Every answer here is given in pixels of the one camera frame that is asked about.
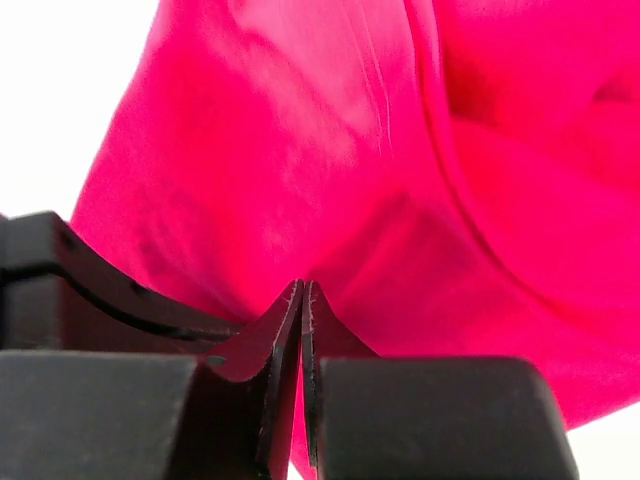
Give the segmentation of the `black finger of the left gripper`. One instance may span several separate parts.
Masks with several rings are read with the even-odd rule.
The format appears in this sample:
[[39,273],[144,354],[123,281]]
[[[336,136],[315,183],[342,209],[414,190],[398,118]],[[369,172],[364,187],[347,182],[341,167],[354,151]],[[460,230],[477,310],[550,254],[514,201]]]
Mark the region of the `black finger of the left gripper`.
[[205,353],[240,330],[145,288],[53,212],[1,220],[4,349]]

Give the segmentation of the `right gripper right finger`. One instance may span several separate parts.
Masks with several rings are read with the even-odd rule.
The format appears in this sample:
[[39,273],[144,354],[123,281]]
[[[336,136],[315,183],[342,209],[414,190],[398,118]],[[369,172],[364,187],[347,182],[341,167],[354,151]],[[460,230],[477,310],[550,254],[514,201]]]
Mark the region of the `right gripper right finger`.
[[504,356],[385,358],[319,284],[301,310],[305,423],[321,479],[575,479],[555,397]]

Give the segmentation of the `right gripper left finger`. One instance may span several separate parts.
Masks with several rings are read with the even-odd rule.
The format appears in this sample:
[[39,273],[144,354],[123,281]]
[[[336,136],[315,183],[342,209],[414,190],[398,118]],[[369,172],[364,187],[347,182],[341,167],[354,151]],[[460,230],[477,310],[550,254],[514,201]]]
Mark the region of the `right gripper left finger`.
[[5,479],[283,479],[303,286],[209,355],[8,350]]

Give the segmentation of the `crimson red t shirt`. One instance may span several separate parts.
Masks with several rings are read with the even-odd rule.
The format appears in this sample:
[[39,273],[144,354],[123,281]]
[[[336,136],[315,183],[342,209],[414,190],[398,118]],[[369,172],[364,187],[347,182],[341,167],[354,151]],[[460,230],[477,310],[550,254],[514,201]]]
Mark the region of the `crimson red t shirt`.
[[71,220],[180,302],[639,399],[635,1],[163,1]]

